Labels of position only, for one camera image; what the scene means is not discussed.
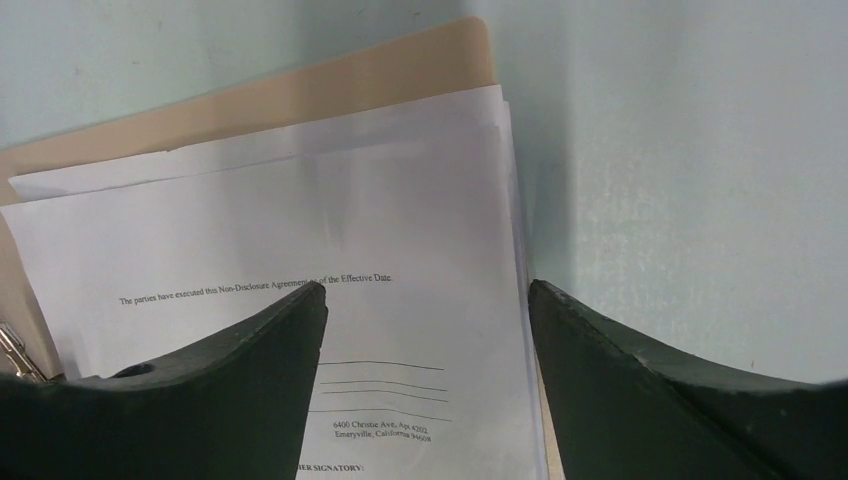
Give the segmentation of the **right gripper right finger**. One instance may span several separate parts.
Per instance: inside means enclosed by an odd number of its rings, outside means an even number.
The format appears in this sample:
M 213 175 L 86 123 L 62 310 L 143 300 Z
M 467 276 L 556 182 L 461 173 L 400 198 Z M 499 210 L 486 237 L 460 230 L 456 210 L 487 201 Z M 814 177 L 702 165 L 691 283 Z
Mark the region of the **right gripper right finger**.
M 676 349 L 553 284 L 529 321 L 569 479 L 843 479 L 847 384 L 748 372 Z

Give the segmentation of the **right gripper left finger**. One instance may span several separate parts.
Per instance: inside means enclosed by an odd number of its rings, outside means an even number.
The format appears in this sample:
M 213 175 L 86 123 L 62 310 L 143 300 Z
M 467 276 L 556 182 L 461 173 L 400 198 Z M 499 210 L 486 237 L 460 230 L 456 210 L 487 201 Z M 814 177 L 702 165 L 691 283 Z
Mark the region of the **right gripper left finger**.
M 5 479 L 292 479 L 327 323 L 309 283 L 109 377 L 1 378 Z

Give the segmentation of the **silver metal folder clip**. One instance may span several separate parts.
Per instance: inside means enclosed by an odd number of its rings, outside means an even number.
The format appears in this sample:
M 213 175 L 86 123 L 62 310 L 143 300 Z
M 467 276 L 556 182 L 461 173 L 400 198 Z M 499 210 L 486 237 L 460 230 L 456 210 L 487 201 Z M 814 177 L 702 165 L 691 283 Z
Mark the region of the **silver metal folder clip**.
M 48 378 L 26 352 L 25 345 L 12 326 L 1 323 L 1 346 L 18 378 L 33 383 L 45 383 Z

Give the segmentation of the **white paper sheet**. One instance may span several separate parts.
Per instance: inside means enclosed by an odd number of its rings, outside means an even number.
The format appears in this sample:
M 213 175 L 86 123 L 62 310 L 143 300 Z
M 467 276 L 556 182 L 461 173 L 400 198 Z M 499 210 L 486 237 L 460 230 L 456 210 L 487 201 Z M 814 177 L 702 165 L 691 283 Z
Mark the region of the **white paper sheet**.
M 64 381 L 317 283 L 292 479 L 548 477 L 499 87 L 14 183 L 2 216 Z

